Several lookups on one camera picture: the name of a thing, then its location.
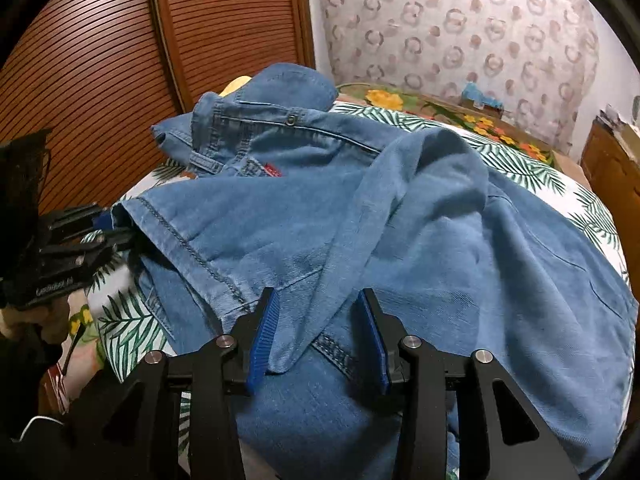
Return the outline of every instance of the yellow fabric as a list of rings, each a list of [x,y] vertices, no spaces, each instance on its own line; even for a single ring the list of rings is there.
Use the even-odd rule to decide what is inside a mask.
[[[220,92],[220,97],[224,97],[231,94],[231,92],[235,92],[241,86],[246,85],[249,81],[251,81],[251,78],[247,75],[236,77],[231,83],[225,86],[225,89],[222,92]]]

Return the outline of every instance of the black cloth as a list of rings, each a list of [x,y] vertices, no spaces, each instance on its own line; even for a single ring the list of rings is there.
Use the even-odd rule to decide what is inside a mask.
[[[18,438],[38,414],[38,384],[62,355],[62,346],[42,341],[29,327],[20,341],[0,336],[0,434]]]

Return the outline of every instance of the human hand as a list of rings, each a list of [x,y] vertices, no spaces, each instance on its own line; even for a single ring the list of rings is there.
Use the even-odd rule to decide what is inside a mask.
[[[45,343],[60,344],[68,335],[69,304],[67,296],[30,310],[15,307],[0,308],[0,333],[7,339],[18,340],[29,324],[42,327],[40,337]]]

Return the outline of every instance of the floral blanket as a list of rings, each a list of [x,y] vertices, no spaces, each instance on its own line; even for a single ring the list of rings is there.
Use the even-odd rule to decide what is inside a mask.
[[[392,124],[408,132],[442,126],[442,123],[413,114],[346,102],[336,102],[331,111]],[[548,164],[512,150],[484,134],[455,126],[449,127],[459,133],[488,166],[530,190],[568,218],[599,248],[628,283],[625,258],[611,214],[596,195]],[[136,184],[122,200],[137,196],[151,187],[188,178],[181,176],[183,171],[182,166],[168,160]],[[96,235],[97,232],[92,233],[86,239],[91,240]],[[95,320],[100,347],[95,352],[96,359],[106,356],[120,380],[123,380],[143,355],[152,349],[161,349],[169,355],[174,354],[160,324],[147,309],[134,277],[121,257],[115,256],[110,263],[99,269],[94,276],[94,282],[85,292],[90,312],[86,312],[84,308],[79,309],[78,316],[72,319],[72,328],[76,330],[79,324],[90,319]],[[180,417],[179,445],[181,450],[184,450],[189,426],[187,396],[183,398]]]
[[[349,97],[360,100],[361,102],[366,102],[372,106],[417,115],[423,119],[433,119],[443,124],[450,124],[469,132],[475,132],[487,139],[510,146],[529,155],[531,158],[535,158],[554,167],[553,153],[548,146],[547,149],[541,150],[531,142],[514,139],[504,130],[504,128],[513,129],[513,126],[498,119],[494,120],[489,117],[477,116],[481,113],[481,110],[478,110],[476,114],[467,108],[438,102],[432,96],[401,91],[397,88],[388,88],[380,85],[364,83],[345,84],[339,86],[338,90]]]

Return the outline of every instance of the metal screw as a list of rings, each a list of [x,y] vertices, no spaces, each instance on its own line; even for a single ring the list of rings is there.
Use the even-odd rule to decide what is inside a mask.
[[[159,350],[152,350],[151,352],[147,352],[145,354],[145,363],[149,363],[150,365],[158,364],[162,361],[162,352]]]
[[[216,339],[216,345],[220,348],[229,348],[235,344],[236,340],[229,334],[223,334]]]
[[[476,359],[482,364],[487,364],[494,360],[494,355],[488,350],[476,350]]]
[[[402,344],[407,348],[418,348],[422,340],[417,335],[406,335],[402,338]]]

